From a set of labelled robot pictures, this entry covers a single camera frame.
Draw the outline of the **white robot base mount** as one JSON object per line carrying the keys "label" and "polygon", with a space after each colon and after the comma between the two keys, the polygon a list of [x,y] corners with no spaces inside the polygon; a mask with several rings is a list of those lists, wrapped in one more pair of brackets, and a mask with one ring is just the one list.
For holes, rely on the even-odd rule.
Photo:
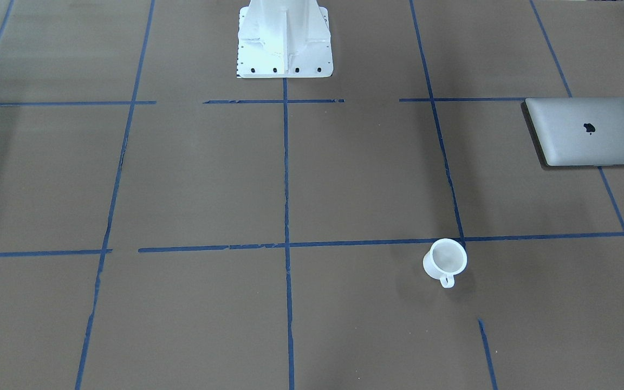
{"label": "white robot base mount", "polygon": [[239,10],[237,37],[237,77],[334,73],[329,13],[317,1],[250,1]]}

